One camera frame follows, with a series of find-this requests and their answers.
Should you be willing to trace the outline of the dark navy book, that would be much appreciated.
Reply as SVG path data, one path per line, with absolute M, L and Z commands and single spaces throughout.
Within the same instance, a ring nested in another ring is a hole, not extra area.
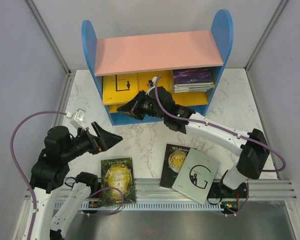
M 212 82 L 208 83 L 191 83 L 191 84 L 175 84 L 174 88 L 211 88 L 214 85 Z

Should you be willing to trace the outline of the purple Robinson Crusoe book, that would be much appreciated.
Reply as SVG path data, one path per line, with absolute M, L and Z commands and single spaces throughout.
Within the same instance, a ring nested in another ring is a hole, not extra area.
M 213 77 L 209 68 L 187 68 L 172 71 L 173 83 L 176 86 L 209 85 Z

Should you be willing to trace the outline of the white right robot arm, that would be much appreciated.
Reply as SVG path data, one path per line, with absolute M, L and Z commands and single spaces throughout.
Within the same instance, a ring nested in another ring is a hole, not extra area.
M 132 100 L 117 108 L 117 112 L 140 121 L 145 116 L 161 119 L 172 131 L 202 137 L 238 156 L 238 162 L 224 173 L 218 184 L 223 197 L 230 197 L 243 182 L 259 179 L 270 155 L 262 131 L 232 130 L 209 122 L 193 109 L 176 104 L 171 93 L 162 86 L 141 90 Z

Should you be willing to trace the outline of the yellow book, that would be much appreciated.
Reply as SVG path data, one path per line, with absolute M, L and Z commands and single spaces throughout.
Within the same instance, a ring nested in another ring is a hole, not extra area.
M 136 73 L 106 75 L 103 77 L 102 103 L 104 105 L 127 103 L 138 92 Z

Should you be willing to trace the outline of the teal ocean cover book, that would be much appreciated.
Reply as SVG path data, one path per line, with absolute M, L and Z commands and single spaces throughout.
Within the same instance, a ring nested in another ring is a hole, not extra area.
M 174 88 L 173 90 L 186 90 L 186 89 L 196 89 L 196 90 L 198 90 L 198 89 L 211 89 L 211 88 L 213 88 L 213 87 L 197 87 L 197 88 Z

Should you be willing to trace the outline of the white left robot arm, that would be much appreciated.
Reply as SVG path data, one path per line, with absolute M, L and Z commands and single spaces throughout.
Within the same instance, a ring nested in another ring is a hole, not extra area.
M 44 139 L 45 148 L 31 169 L 30 186 L 35 197 L 35 219 L 27 223 L 31 240 L 63 240 L 82 203 L 100 192 L 98 177 L 81 172 L 75 178 L 70 195 L 57 214 L 53 214 L 56 200 L 70 171 L 69 162 L 85 153 L 96 155 L 121 142 L 123 138 L 102 129 L 92 122 L 95 135 L 79 128 L 76 137 L 63 125 L 51 128 Z

